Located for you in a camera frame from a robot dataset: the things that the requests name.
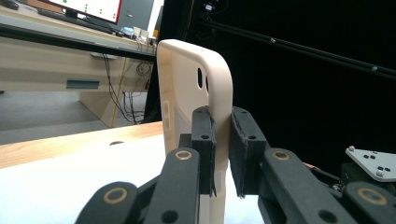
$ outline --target screw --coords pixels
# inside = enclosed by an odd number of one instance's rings
[[[384,172],[381,171],[381,170],[377,170],[375,174],[376,174],[377,176],[379,176],[379,177],[383,177],[383,176],[384,176]]]

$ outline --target desk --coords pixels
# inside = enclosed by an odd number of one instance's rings
[[[155,47],[43,17],[23,4],[18,11],[0,7],[1,91],[80,91],[80,101],[114,127],[118,109],[108,93],[101,53],[112,54],[109,74],[117,97],[123,91],[147,91],[149,76],[139,76],[136,67],[152,64]],[[70,88],[68,80],[88,83],[90,89]]]
[[[73,223],[103,185],[141,186],[162,169],[162,132],[154,122],[0,146],[0,223]],[[225,223],[262,223],[257,196],[239,199],[230,171],[227,191]]]

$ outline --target floor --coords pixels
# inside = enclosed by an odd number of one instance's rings
[[[133,94],[136,121],[143,117],[147,94]],[[117,127],[134,125],[119,112]],[[6,91],[0,94],[0,145],[107,129],[78,92]]]

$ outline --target computer monitor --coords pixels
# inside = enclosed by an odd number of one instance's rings
[[[83,14],[117,24],[122,0],[39,0],[66,10],[65,16],[76,18]]]

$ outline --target black backdrop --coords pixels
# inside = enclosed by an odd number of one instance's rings
[[[350,161],[348,146],[396,153],[394,79],[200,24],[215,21],[394,70],[395,1],[230,0],[218,14],[225,1],[209,14],[202,3],[190,14],[191,2],[165,1],[160,39],[220,53],[233,76],[233,104],[250,111],[272,147],[334,175]],[[157,99],[153,74],[146,109],[160,119]]]

